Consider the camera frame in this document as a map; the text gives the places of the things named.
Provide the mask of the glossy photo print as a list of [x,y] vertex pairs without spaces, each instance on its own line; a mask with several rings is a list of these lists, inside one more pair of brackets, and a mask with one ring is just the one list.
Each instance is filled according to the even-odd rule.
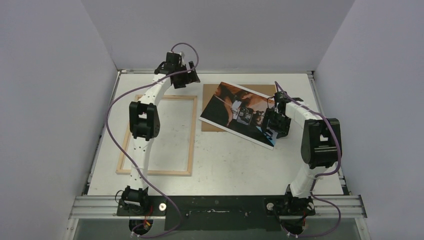
[[273,97],[237,84],[221,82],[199,119],[273,150],[277,132],[266,126],[266,111],[274,105]]

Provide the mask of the white wooden picture frame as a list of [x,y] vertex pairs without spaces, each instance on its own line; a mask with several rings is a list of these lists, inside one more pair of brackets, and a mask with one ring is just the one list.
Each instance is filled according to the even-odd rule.
[[149,176],[191,176],[198,98],[164,95],[159,107],[160,132],[151,149]]

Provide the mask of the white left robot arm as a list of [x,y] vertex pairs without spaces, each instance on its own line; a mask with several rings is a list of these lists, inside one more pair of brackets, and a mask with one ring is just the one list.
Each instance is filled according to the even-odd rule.
[[184,88],[200,79],[193,69],[193,61],[184,62],[183,52],[169,51],[165,61],[154,70],[153,80],[143,96],[129,104],[129,131],[133,139],[130,181],[121,200],[125,208],[136,215],[145,215],[153,210],[146,182],[150,152],[154,139],[159,135],[161,123],[158,105],[170,88]]

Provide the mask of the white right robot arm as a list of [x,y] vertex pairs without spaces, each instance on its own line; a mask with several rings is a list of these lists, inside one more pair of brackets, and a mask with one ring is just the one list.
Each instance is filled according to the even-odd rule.
[[301,98],[291,98],[284,91],[272,96],[273,106],[266,108],[261,130],[272,139],[286,137],[291,123],[302,129],[300,155],[303,166],[289,184],[289,197],[282,207],[290,215],[303,207],[302,198],[308,198],[320,177],[329,176],[328,168],[339,164],[342,157],[340,122],[311,110]]

